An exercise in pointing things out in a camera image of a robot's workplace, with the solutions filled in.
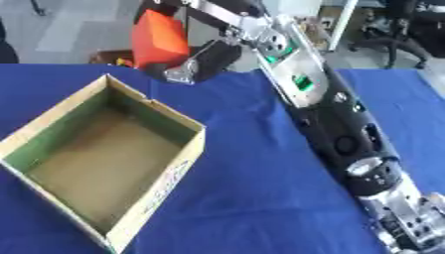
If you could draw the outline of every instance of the box wall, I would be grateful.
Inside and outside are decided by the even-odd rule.
[[[187,170],[204,151],[205,129],[189,142],[186,148],[171,162],[167,170],[142,198],[140,198],[107,234],[110,246],[121,253],[158,206],[164,201]]]

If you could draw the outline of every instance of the floor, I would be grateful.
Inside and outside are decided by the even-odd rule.
[[[29,0],[0,0],[0,17],[8,31],[8,41],[25,64],[85,64],[91,54],[101,50],[129,49],[129,33],[139,0],[38,0],[50,12],[37,16]],[[218,31],[193,22],[192,45],[218,36]],[[326,55],[336,68],[379,68],[386,53],[362,49],[348,51],[348,33],[335,53]],[[415,59],[399,53],[396,67],[410,68]],[[255,68],[246,49],[232,69]],[[445,97],[445,60],[431,58],[420,73]]]

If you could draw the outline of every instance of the table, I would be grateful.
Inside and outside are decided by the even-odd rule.
[[[104,72],[208,126],[197,163],[127,253],[382,254],[367,220],[294,129],[259,71],[195,86],[106,65],[0,66],[0,138]],[[415,70],[341,70],[423,191],[445,192],[445,103]],[[0,254],[102,253],[0,171]]]

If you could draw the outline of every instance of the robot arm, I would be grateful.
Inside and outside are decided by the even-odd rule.
[[[239,14],[207,0],[163,3],[218,18],[227,37],[251,47],[296,127],[389,253],[445,253],[444,197],[422,196],[367,108],[292,17]]]

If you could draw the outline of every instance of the screw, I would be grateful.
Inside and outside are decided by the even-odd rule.
[[[345,102],[347,99],[348,97],[343,92],[337,92],[336,96],[334,97],[334,101],[338,103]]]

